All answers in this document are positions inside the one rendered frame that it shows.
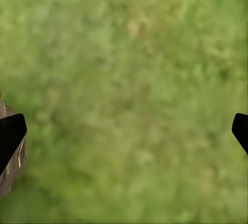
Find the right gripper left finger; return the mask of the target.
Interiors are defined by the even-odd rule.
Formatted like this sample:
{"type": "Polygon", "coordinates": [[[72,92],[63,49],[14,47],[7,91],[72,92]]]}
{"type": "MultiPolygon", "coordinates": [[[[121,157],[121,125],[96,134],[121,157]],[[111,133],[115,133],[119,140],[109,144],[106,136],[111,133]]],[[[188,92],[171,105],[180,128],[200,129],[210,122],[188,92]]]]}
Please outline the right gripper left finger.
{"type": "Polygon", "coordinates": [[[0,120],[0,175],[27,133],[22,113],[0,120]]]}

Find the wicker basket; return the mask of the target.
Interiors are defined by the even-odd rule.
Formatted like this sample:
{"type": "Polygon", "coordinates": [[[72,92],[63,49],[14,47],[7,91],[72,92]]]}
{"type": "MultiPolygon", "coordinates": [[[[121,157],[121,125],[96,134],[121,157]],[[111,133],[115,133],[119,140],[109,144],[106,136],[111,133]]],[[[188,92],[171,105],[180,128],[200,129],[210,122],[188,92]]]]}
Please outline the wicker basket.
{"type": "MultiPolygon", "coordinates": [[[[0,120],[5,117],[16,115],[16,112],[0,100],[0,120]]],[[[23,138],[16,149],[6,168],[0,175],[0,200],[11,190],[15,177],[18,176],[27,160],[27,140],[23,138]]]]}

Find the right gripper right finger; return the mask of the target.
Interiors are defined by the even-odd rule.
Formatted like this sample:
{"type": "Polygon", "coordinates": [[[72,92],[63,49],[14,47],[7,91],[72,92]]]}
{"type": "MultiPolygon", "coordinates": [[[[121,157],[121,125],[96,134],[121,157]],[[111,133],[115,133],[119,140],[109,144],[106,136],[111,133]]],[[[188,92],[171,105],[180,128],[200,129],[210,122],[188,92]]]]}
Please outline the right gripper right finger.
{"type": "Polygon", "coordinates": [[[232,132],[248,154],[248,115],[236,114],[232,125],[232,132]]]}

